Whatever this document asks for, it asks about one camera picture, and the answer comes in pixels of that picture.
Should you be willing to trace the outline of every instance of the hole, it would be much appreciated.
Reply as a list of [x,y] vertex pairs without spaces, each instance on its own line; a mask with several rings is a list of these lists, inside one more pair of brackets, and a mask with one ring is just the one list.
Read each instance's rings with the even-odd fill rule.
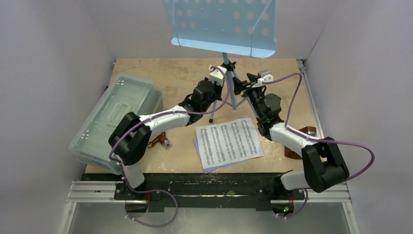
[[249,12],[247,17],[248,17],[248,19],[253,19],[254,18],[254,13]]
[[234,12],[234,18],[239,19],[241,17],[241,14],[237,11]]
[[264,14],[263,14],[263,20],[267,20],[268,18],[269,18],[268,14],[267,14],[267,13],[264,13]]

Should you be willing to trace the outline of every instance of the purple paper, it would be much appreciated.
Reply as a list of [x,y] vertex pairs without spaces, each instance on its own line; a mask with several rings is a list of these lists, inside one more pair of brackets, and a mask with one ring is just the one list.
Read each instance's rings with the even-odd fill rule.
[[[195,142],[196,152],[198,152],[199,160],[201,160],[201,155],[199,154],[198,139],[197,139],[196,137],[195,137],[195,139],[194,139],[194,142]],[[213,172],[215,169],[217,169],[217,168],[219,168],[219,167],[226,167],[226,166],[230,166],[230,165],[233,165],[233,164],[236,164],[236,163],[239,163],[239,162],[232,162],[232,163],[224,164],[224,165],[221,165],[221,166],[218,166],[218,167],[206,168],[206,169],[204,169],[204,173],[205,173],[205,174],[208,174],[208,173]]]

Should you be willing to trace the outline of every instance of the metal frame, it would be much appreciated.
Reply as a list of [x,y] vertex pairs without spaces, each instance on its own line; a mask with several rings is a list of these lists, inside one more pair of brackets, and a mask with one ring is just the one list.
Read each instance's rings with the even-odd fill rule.
[[[308,85],[307,75],[305,73],[305,65],[302,60],[298,60],[298,65],[303,74],[304,86],[307,92],[308,99],[316,121],[317,134],[324,137],[318,114],[314,105],[314,100],[311,95],[310,87]],[[73,214],[75,213],[76,204],[78,202],[116,202],[116,203],[145,203],[143,200],[125,201],[114,200],[113,195],[116,190],[115,184],[117,181],[73,181],[66,201],[64,209],[63,222],[60,226],[59,233],[69,233],[70,225],[72,223]],[[286,203],[288,201],[272,200],[271,203]],[[341,183],[327,189],[323,193],[316,193],[313,190],[308,190],[308,202],[341,202],[345,211],[345,217],[351,234],[360,234],[356,217],[354,215],[351,197],[348,190],[347,183]]]

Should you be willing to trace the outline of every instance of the translucent lid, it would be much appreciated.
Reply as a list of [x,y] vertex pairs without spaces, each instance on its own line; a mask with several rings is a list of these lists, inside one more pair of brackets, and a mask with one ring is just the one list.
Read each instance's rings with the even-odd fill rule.
[[110,135],[128,112],[153,114],[162,99],[153,80],[119,73],[69,145],[75,154],[109,160]]

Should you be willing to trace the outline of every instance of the wooden table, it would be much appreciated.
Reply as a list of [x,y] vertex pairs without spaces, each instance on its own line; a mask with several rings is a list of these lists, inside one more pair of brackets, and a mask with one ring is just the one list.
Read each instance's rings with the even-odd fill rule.
[[[112,78],[118,72],[127,72],[156,81],[163,93],[164,109],[172,108],[181,102],[186,95],[191,94],[197,83],[208,76],[209,65],[222,64],[222,58],[122,58],[117,59]],[[236,69],[241,80],[247,80],[246,73],[257,74],[261,70],[270,70],[274,79],[290,73],[299,72],[297,62],[292,58],[237,58]],[[288,105],[297,86],[298,77],[268,85],[266,93],[274,93],[281,97],[282,112],[285,119]],[[250,117],[255,121],[254,114],[247,102],[236,111],[228,105],[217,111],[214,123]],[[172,145],[164,149],[160,144],[147,149],[141,159],[144,173],[203,173],[201,161],[194,146],[195,127],[209,125],[209,115],[184,128],[176,128],[166,132]],[[310,102],[306,95],[303,82],[295,99],[290,125],[296,129],[305,126],[315,126]],[[255,173],[255,172],[285,172],[302,169],[302,161],[284,157],[284,147],[260,136],[265,152],[264,157],[254,158],[215,170],[216,173]],[[85,173],[107,173],[93,166],[87,166]]]

